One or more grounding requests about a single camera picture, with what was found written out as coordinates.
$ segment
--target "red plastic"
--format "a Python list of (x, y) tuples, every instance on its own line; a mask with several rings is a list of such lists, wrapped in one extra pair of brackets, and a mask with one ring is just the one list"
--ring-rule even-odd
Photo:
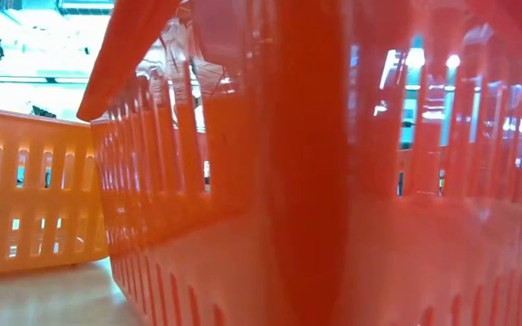
[[(204, 4), (183, 4), (193, 12), (152, 45), (166, 59), (142, 62), (125, 88), (92, 83), (80, 110), (99, 118), (114, 278), (145, 322), (522, 325), (522, 49), (484, 24), (492, 17), (458, 1), (234, 1), (218, 16), (199, 13)], [(235, 19), (235, 36), (203, 45), (191, 26), (214, 24), (201, 19)], [(414, 142), (398, 151), (416, 34)], [(237, 56), (219, 59), (215, 44)], [(96, 81), (119, 78), (99, 67), (120, 55), (102, 52)]]

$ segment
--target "red basket handle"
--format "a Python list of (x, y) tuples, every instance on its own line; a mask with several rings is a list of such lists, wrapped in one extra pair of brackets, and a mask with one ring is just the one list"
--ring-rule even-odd
[(124, 86), (179, 6), (179, 0), (119, 0), (78, 109), (84, 121), (98, 119)]

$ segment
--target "orange plastic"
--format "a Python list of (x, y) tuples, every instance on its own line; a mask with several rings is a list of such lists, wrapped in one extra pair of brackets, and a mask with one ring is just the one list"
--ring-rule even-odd
[[(124, 3), (134, 2), (116, 11)], [(147, 324), (522, 326), (513, 40), (462, 1), (190, 0), (181, 9), (164, 46), (150, 48), (163, 62), (141, 62), (118, 90), (124, 81), (91, 85), (80, 110), (96, 119), (114, 278)], [(109, 30), (129, 26), (115, 18)], [(238, 33), (202, 36), (216, 24)], [(416, 34), (425, 60), (414, 141), (398, 151)], [(239, 50), (232, 62), (228, 44)], [(121, 77), (105, 67), (131, 64), (124, 48), (110, 49), (97, 81)], [(441, 103), (452, 54), (449, 115)], [(111, 105), (94, 107), (101, 102)]]
[(0, 273), (107, 255), (92, 151), (86, 125), (0, 111)]

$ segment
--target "floor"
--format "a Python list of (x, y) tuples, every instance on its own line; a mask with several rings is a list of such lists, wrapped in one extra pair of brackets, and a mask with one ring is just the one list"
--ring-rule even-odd
[(140, 321), (111, 280), (108, 259), (0, 277), (0, 326), (114, 325)]

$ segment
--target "orange shopping basket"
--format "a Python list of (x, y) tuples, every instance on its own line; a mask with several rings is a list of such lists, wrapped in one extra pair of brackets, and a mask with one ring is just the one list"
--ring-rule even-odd
[(144, 321), (522, 325), (515, 6), (120, 0), (79, 116)]
[(90, 128), (0, 111), (0, 273), (107, 255)]

